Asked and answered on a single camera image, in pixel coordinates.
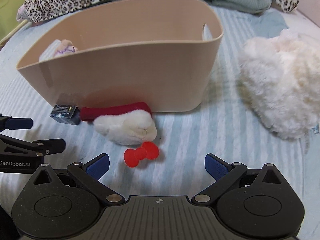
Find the beige fuzzy sock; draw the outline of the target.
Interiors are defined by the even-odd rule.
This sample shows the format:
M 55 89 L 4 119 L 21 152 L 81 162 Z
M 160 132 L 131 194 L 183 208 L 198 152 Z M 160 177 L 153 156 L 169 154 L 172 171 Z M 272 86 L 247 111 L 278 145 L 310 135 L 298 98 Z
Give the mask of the beige fuzzy sock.
M 78 51 L 70 40 L 62 40 L 54 51 L 53 57 L 59 57 L 65 54 L 75 53 Z

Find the dark blue printed box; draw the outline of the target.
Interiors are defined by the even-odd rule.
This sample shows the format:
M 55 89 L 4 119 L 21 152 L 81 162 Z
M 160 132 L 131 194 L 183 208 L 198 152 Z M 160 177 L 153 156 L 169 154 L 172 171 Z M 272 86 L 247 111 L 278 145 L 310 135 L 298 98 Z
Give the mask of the dark blue printed box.
M 61 124 L 80 124 L 80 109 L 74 105 L 55 105 L 50 117 Z

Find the blue striped bed sheet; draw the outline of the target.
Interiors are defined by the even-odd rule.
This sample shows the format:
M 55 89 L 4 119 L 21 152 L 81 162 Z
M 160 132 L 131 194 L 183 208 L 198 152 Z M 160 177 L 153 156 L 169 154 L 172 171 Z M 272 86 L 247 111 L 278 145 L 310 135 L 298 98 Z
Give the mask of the blue striped bed sheet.
M 298 12 L 284 14 L 274 8 L 259 16 L 223 8 L 215 12 L 225 33 L 203 102 L 193 112 L 155 116 L 156 143 L 161 149 L 156 160 L 128 168 L 123 161 L 125 149 L 107 141 L 91 125 L 54 121 L 49 116 L 51 107 L 16 70 L 20 58 L 57 20 L 38 27 L 24 26 L 1 50 L 1 112 L 34 121 L 32 129 L 9 131 L 8 135 L 27 141 L 65 139 L 65 152 L 46 159 L 54 168 L 107 153 L 110 169 L 101 181 L 123 196 L 193 196 L 213 182 L 204 169 L 207 153 L 250 168 L 273 163 L 305 206 L 300 239 L 319 239 L 319 135 L 310 133 L 295 141 L 275 137 L 244 105 L 237 82 L 238 51 L 246 40 L 276 36 L 281 29 L 291 28 L 315 44 L 319 28 Z

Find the red bow hair clip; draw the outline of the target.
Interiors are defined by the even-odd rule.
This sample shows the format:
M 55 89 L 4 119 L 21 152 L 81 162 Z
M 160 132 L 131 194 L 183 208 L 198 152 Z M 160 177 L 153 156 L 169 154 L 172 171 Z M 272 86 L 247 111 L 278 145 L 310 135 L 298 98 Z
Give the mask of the red bow hair clip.
M 154 160 L 159 156 L 159 148 L 156 144 L 150 141 L 143 142 L 138 148 L 128 148 L 124 152 L 124 162 L 130 167 L 138 166 L 139 162 L 144 159 Z

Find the red and white sock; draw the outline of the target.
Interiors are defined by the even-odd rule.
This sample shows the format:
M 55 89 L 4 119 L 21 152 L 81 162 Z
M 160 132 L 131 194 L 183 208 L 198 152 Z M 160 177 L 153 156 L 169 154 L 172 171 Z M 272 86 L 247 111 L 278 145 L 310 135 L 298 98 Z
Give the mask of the red and white sock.
M 80 119 L 91 122 L 95 131 L 118 145 L 139 145 L 157 137 L 152 111 L 144 102 L 106 108 L 83 107 Z

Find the green cabinet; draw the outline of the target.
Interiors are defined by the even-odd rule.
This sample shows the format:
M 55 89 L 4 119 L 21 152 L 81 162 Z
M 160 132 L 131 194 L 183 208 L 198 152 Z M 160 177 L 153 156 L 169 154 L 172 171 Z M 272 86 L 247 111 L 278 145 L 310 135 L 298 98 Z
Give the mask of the green cabinet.
M 1 0 L 1 48 L 27 22 L 16 21 L 19 7 L 25 0 Z

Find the white fluffy plush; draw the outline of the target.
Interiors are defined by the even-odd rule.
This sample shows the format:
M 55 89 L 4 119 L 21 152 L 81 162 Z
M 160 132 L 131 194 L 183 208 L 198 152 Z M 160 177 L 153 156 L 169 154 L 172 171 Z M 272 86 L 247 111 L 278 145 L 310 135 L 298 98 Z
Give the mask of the white fluffy plush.
M 270 132 L 298 139 L 319 124 L 319 41 L 291 29 L 254 37 L 239 67 L 250 107 Z

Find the beige plastic storage bin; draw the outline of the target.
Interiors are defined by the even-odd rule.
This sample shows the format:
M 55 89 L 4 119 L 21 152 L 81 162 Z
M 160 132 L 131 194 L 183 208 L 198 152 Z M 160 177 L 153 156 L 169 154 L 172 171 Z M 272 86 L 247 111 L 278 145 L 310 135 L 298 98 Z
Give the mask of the beige plastic storage bin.
M 51 105 L 186 112 L 202 101 L 222 37 L 201 0 L 122 0 L 70 14 L 16 68 Z M 62 40 L 78 51 L 53 57 Z

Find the pale pink headboard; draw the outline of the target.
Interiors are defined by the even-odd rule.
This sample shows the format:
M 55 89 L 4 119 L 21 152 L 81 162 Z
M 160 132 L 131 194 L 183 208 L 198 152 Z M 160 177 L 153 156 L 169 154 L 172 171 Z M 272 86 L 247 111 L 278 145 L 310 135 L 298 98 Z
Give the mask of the pale pink headboard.
M 320 0 L 299 0 L 298 4 L 298 11 L 300 11 L 318 27 L 320 23 L 319 4 Z

